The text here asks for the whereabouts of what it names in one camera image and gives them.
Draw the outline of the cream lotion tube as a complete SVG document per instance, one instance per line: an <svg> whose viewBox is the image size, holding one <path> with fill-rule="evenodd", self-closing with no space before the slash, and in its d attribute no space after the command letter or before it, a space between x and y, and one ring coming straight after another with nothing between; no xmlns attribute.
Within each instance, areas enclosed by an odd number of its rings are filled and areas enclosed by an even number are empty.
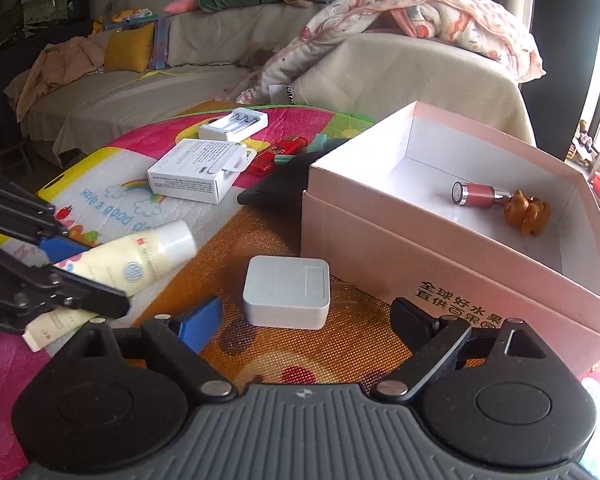
<svg viewBox="0 0 600 480"><path fill-rule="evenodd" d="M112 240L62 260L55 266L132 297L186 263L196 253L192 232L184 221L178 220ZM22 339L30 350L38 352L97 315L82 309L58 308L32 321Z"/></svg>

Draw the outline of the white USB wall charger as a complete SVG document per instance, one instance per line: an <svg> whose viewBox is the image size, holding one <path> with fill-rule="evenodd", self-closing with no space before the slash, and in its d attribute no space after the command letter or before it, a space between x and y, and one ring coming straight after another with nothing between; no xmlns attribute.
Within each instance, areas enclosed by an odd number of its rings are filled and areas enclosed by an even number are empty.
<svg viewBox="0 0 600 480"><path fill-rule="evenodd" d="M242 302L253 326L320 330L330 306L329 265L313 258L252 257Z"/></svg>

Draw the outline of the pink lipstick tube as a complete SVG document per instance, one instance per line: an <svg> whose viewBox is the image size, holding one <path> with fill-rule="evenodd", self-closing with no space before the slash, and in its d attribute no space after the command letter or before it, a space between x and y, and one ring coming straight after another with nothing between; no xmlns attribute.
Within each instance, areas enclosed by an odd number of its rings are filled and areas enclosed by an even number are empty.
<svg viewBox="0 0 600 480"><path fill-rule="evenodd" d="M451 188L451 200L456 206L486 209L504 205L511 198L511 192L490 185L456 181Z"/></svg>

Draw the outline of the brown animal figurine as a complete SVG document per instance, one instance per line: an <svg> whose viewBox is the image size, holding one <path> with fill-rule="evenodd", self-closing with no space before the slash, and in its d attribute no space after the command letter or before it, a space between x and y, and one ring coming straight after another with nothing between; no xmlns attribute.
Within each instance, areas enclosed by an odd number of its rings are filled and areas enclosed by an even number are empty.
<svg viewBox="0 0 600 480"><path fill-rule="evenodd" d="M505 222L522 235L540 236L550 221L553 209L546 200L516 190L503 206Z"/></svg>

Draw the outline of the white battery charger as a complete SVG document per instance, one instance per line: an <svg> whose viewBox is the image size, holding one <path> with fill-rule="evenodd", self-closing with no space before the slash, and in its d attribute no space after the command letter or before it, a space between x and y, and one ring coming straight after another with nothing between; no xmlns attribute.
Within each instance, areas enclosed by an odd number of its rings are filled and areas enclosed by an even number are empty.
<svg viewBox="0 0 600 480"><path fill-rule="evenodd" d="M238 107L198 129L201 140L238 143L250 138L268 126L268 114L258 110Z"/></svg>

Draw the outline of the pink cardboard box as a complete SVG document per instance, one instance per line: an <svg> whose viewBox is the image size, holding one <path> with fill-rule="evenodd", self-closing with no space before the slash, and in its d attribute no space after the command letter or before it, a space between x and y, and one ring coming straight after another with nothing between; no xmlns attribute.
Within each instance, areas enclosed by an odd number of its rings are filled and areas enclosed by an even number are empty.
<svg viewBox="0 0 600 480"><path fill-rule="evenodd" d="M455 183L545 200L540 235L500 207L460 206ZM478 328L522 318L583 374L600 361L600 208L580 172L533 146L415 102L317 159L302 205L302 255L391 301Z"/></svg>

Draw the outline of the beige covered sofa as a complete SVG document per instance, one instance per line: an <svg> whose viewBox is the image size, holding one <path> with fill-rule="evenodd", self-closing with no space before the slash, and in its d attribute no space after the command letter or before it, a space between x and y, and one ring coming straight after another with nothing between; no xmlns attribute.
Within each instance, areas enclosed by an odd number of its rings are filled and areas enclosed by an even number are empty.
<svg viewBox="0 0 600 480"><path fill-rule="evenodd" d="M164 74L82 77L38 100L16 130L41 154L58 159L65 152L93 153L189 105L234 102L262 58L286 46L312 15L312 8L266 4L177 16ZM419 101L534 142L524 99L503 66L379 26L346 40L300 75L289 99L375 120Z"/></svg>

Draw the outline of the white product box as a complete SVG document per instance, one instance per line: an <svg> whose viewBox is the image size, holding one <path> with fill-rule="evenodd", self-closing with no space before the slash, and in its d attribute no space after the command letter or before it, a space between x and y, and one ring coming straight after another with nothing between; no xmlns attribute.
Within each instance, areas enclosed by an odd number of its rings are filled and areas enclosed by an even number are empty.
<svg viewBox="0 0 600 480"><path fill-rule="evenodd" d="M242 143L183 139L147 170L148 183L157 195L219 205L256 156Z"/></svg>

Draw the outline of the black cloth pouch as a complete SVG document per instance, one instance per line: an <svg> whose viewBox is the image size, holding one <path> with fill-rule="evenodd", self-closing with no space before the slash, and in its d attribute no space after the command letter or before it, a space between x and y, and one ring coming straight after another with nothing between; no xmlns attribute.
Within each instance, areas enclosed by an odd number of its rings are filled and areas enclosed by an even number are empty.
<svg viewBox="0 0 600 480"><path fill-rule="evenodd" d="M272 174L264 177L237 195L237 203L300 214L302 196L309 184L309 169L324 152L294 156L290 162L278 166Z"/></svg>

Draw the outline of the red small item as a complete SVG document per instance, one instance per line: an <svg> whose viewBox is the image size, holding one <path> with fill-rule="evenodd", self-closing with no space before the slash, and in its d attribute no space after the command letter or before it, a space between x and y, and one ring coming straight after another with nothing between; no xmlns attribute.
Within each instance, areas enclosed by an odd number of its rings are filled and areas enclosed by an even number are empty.
<svg viewBox="0 0 600 480"><path fill-rule="evenodd" d="M265 177L278 164L286 164L294 155L303 152L307 146L308 141L302 136L287 136L257 154L246 171L256 177Z"/></svg>

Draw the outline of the yellow cushion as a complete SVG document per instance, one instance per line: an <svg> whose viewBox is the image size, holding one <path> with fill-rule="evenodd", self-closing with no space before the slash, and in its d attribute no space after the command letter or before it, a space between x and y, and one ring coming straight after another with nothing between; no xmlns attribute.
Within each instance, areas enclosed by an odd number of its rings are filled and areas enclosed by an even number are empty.
<svg viewBox="0 0 600 480"><path fill-rule="evenodd" d="M105 51L105 72L135 72L147 70L154 47L155 25L113 32Z"/></svg>

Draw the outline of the teal green toy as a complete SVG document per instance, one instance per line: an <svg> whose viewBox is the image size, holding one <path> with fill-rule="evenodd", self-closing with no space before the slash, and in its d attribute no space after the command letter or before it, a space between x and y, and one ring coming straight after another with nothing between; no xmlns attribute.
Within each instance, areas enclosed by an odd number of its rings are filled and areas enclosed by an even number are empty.
<svg viewBox="0 0 600 480"><path fill-rule="evenodd" d="M324 133L317 133L314 136L312 142L302 151L299 152L299 155L302 154L313 154L318 152L329 152L334 148L338 148L341 144L347 142L347 139L335 139L326 136ZM290 162L291 159L295 158L296 154L280 154L274 156L274 164L276 166L285 165L287 162Z"/></svg>

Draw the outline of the pink floral blanket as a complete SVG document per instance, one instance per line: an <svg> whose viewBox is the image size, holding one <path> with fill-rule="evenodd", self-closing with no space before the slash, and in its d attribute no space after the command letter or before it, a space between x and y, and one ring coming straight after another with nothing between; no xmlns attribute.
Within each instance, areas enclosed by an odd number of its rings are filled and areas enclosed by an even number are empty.
<svg viewBox="0 0 600 480"><path fill-rule="evenodd" d="M343 41L366 32L381 18L404 36L442 42L490 58L517 84L545 75L532 33L495 1L335 0L253 74L236 101L246 105L270 102L272 86L290 84Z"/></svg>

